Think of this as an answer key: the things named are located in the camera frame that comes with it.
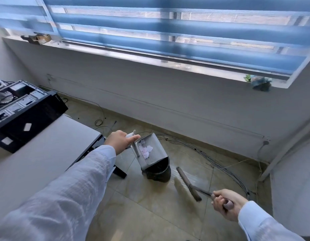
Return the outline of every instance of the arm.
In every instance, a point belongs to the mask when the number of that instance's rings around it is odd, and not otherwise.
[[[223,189],[213,192],[217,198],[212,202],[214,209],[227,220],[238,221],[248,241],[303,241],[299,235],[287,230],[254,201],[248,201],[234,191]],[[223,208],[224,198],[234,203],[234,208]]]
[[[47,187],[34,194],[0,224],[0,240],[85,240],[104,196],[116,155],[140,136],[112,133]]]

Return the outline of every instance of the white window sill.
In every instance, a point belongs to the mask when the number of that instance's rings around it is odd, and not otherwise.
[[[28,42],[26,40],[21,39],[21,37],[19,36],[6,36],[5,38]],[[78,45],[67,44],[63,42],[57,42],[54,40],[51,40],[50,42],[47,42],[43,45],[62,48],[62,49],[68,49],[68,50],[73,50],[73,51],[86,52],[86,53],[91,53],[91,54],[96,54],[96,55],[101,55],[101,56],[109,56],[109,57],[130,60],[130,61],[139,62],[139,63],[151,64],[155,66],[169,67],[169,68],[184,70],[188,72],[196,72],[196,73],[201,73],[201,74],[205,74],[209,76],[232,79],[232,80],[237,80],[237,81],[242,81],[242,82],[247,83],[247,81],[245,81],[244,79],[244,77],[246,76],[246,73],[203,67],[199,65],[184,64],[182,63],[183,62],[182,60],[181,62],[172,62],[172,61],[162,60],[160,59],[160,57],[158,59],[150,58],[150,57],[144,57],[144,56],[139,56],[139,55],[126,54],[126,53],[117,52],[117,51],[103,50],[103,49],[94,48],[94,47],[86,47],[80,44]],[[287,81],[281,80],[281,79],[272,79],[271,84],[273,87],[277,87],[277,88],[288,88],[294,80],[295,78],[293,78],[293,76],[291,76]]]

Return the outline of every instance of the person's right arm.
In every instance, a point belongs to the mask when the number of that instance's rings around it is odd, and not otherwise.
[[[248,201],[232,190],[213,192],[217,198],[212,201],[214,209],[229,221],[238,221],[248,241],[304,241],[299,235],[287,230],[254,201]],[[223,208],[224,198],[234,203],[234,208]]]

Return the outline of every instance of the white desk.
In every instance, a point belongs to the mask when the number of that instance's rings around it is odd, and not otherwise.
[[[0,220],[59,177],[100,135],[62,115],[14,154],[0,148]]]

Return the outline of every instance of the gray wall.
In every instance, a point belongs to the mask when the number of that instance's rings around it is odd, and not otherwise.
[[[23,79],[36,84],[34,77],[2,40],[1,35],[0,30],[0,79],[4,81],[18,81]]]
[[[7,40],[44,85],[104,108],[257,158],[270,160],[310,119],[310,64],[289,89],[254,91],[249,83],[83,52]],[[47,74],[55,76],[48,81]]]
[[[310,236],[310,141],[273,170],[273,215],[289,230]]]

